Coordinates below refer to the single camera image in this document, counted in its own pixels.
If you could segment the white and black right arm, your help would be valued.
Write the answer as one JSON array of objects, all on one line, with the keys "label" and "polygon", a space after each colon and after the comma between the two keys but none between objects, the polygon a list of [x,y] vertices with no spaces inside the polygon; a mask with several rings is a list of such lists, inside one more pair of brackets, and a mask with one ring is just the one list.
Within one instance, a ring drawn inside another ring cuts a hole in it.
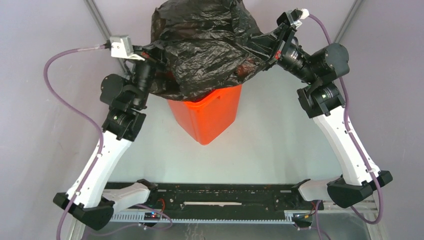
[{"label": "white and black right arm", "polygon": [[291,204],[304,209],[311,201],[332,201],[346,209],[365,200],[393,179],[381,170],[363,149],[346,115],[347,103],[334,81],[349,71],[349,54],[339,43],[331,43],[314,54],[306,53],[295,38],[295,29],[284,24],[275,31],[251,37],[247,50],[291,73],[305,87],[297,90],[298,101],[328,140],[342,174],[334,179],[306,179],[292,188]]}]

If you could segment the black plastic trash bag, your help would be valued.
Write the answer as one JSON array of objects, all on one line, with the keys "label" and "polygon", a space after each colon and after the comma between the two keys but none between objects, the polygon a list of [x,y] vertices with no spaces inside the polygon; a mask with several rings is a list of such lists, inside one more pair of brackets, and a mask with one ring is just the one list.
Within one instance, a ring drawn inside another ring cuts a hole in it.
[{"label": "black plastic trash bag", "polygon": [[168,0],[151,17],[150,40],[166,69],[150,93],[174,101],[197,101],[235,87],[264,69],[247,46],[261,31],[241,0]]}]

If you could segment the orange plastic trash bin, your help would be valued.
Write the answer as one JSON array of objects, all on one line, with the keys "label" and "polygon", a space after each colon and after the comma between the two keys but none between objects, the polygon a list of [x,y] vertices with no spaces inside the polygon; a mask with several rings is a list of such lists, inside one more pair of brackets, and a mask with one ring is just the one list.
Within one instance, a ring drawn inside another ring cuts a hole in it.
[{"label": "orange plastic trash bin", "polygon": [[176,122],[199,144],[208,145],[236,119],[242,86],[217,89],[200,101],[168,100]]}]

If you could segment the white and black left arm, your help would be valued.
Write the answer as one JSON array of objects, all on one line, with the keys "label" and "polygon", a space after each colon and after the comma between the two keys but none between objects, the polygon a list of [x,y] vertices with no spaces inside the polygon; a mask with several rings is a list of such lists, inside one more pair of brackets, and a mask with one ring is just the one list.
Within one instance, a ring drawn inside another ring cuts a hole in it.
[{"label": "white and black left arm", "polygon": [[109,109],[103,124],[95,126],[97,145],[74,184],[53,198],[65,214],[93,230],[103,229],[114,214],[127,208],[141,204],[153,208],[158,202],[157,185],[145,179],[107,188],[113,170],[144,124],[143,110],[155,71],[156,65],[141,57],[135,60],[131,78],[110,74],[103,79],[100,100]]}]

